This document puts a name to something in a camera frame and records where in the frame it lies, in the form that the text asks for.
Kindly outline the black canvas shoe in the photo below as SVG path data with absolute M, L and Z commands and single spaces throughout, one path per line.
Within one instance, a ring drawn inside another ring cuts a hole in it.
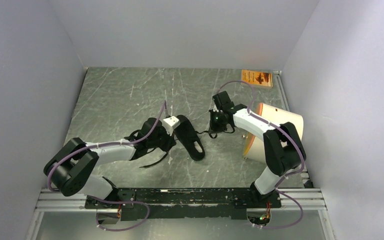
M 185 148 L 189 156 L 194 160 L 194 161 L 201 161 L 205 157 L 205 150 L 204 146 L 202 145 L 202 142 L 200 138 L 198 137 L 198 131 L 195 130 L 194 126 L 190 122 L 190 120 L 184 116 L 184 115 L 177 115 L 176 116 L 180 120 L 180 125 L 174 130 L 173 135 L 174 140 L 175 140 L 175 145 L 177 142 L 180 142 L 181 145 Z M 154 128 L 157 125 L 156 120 L 155 123 L 153 124 L 151 130 L 149 131 L 148 134 L 151 134 L 151 132 L 154 130 Z M 157 148 L 154 148 L 152 150 L 148 150 L 147 154 L 153 152 Z M 159 164 L 162 160 L 164 160 L 168 155 L 169 152 L 164 152 L 164 155 L 159 159 L 158 161 L 144 165 L 144 168 L 150 168 L 153 167 L 157 164 Z

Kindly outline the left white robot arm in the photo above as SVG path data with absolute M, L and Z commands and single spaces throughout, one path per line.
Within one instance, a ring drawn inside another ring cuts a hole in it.
M 92 175 L 95 166 L 137 160 L 155 149 L 168 152 L 176 144 L 173 134 L 179 125 L 175 116 L 151 117 L 141 129 L 117 141 L 92 143 L 74 137 L 45 165 L 48 187 L 55 185 L 66 197 L 92 191 L 104 207 L 112 208 L 119 194 L 106 178 Z

